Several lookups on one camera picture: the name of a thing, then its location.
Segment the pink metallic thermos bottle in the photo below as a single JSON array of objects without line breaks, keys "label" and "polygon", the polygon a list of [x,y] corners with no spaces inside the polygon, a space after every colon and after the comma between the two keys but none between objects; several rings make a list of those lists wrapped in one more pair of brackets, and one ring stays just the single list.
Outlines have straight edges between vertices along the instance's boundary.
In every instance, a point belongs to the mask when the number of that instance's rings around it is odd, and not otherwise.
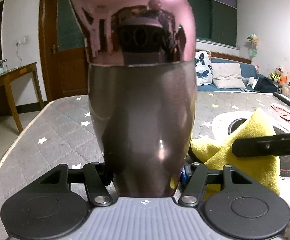
[{"label": "pink metallic thermos bottle", "polygon": [[69,0],[85,40],[88,96],[104,162],[125,197],[171,197],[197,98],[187,0]]}]

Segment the grey star-patterned mattress cover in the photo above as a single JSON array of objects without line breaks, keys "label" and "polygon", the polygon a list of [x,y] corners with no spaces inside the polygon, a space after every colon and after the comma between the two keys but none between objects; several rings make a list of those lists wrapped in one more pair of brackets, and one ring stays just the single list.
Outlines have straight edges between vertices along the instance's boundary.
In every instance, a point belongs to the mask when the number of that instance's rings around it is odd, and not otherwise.
[{"label": "grey star-patterned mattress cover", "polygon": [[[224,140],[230,124],[262,108],[276,127],[290,132],[290,122],[272,108],[271,94],[199,92],[195,138]],[[103,161],[89,115],[88,99],[72,96],[49,103],[23,130],[0,161],[0,209],[3,202],[58,164],[80,168]],[[0,239],[7,234],[0,219]]]}]

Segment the stuffed toy pile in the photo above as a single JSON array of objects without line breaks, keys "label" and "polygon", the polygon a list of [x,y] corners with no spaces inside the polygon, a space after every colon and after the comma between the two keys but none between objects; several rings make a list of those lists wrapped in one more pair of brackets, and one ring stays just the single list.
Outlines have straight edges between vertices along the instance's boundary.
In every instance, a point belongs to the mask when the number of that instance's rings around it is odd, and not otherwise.
[{"label": "stuffed toy pile", "polygon": [[268,78],[274,83],[277,83],[280,87],[282,87],[284,83],[288,83],[288,77],[283,75],[281,68],[276,68],[269,74]]}]

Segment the blue sofa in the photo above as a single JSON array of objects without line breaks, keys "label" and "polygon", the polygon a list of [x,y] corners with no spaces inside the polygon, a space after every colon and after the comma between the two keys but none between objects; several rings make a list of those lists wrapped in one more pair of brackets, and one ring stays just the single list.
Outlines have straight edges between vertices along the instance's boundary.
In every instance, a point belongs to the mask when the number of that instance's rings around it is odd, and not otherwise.
[{"label": "blue sofa", "polygon": [[274,93],[278,91],[278,85],[258,74],[254,65],[213,58],[206,67],[197,70],[198,91],[209,92],[260,92]]}]

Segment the grey cushion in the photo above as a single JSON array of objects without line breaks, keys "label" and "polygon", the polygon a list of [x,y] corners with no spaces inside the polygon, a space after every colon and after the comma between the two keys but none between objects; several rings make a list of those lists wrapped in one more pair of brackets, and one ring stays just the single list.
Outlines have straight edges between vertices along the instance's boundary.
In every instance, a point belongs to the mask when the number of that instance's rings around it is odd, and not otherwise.
[{"label": "grey cushion", "polygon": [[212,82],[220,89],[245,89],[239,63],[212,63]]}]

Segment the butterfly-patterned pillow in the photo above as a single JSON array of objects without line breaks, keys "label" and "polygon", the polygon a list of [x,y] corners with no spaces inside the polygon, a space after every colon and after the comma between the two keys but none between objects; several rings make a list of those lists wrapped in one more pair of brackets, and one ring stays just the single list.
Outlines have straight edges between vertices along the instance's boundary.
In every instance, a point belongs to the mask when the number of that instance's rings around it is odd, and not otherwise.
[{"label": "butterfly-patterned pillow", "polygon": [[209,50],[197,51],[195,53],[195,71],[197,75],[197,85],[210,85],[212,83],[212,61]]}]

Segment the brown wooden door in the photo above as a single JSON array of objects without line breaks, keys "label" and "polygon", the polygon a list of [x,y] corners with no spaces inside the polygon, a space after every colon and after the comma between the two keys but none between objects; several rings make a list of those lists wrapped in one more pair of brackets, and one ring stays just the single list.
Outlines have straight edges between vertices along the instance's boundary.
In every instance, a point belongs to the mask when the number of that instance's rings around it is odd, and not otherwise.
[{"label": "brown wooden door", "polygon": [[87,93],[84,38],[69,0],[40,0],[39,49],[48,101]]}]

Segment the brown wooden side table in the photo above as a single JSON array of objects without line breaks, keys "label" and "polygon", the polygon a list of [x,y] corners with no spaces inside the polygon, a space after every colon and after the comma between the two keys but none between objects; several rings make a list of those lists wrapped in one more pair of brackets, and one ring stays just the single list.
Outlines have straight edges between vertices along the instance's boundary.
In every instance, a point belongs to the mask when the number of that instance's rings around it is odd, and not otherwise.
[{"label": "brown wooden side table", "polygon": [[19,78],[21,78],[29,73],[32,73],[32,75],[33,75],[35,92],[37,94],[39,105],[40,105],[41,109],[43,109],[45,106],[44,106],[44,102],[42,99],[42,94],[41,94],[39,81],[38,81],[37,62],[33,62],[33,63],[27,64],[25,66],[18,67],[18,68],[15,68],[13,70],[9,70],[8,72],[6,72],[4,74],[0,74],[0,87],[3,86],[5,89],[8,105],[10,107],[12,117],[14,118],[14,121],[15,121],[15,124],[16,124],[16,127],[17,127],[19,133],[21,133],[23,131],[23,127],[22,127],[21,121],[19,119],[18,111],[16,109],[14,96],[13,96],[12,88],[11,88],[11,83],[13,81],[15,81],[16,79],[19,79]]}]

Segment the dark green window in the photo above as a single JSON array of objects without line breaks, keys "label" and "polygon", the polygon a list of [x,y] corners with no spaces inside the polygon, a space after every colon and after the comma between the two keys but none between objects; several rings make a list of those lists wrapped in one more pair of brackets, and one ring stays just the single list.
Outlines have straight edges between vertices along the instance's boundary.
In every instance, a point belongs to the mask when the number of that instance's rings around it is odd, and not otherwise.
[{"label": "dark green window", "polygon": [[192,7],[196,38],[235,47],[237,0],[188,0]]}]

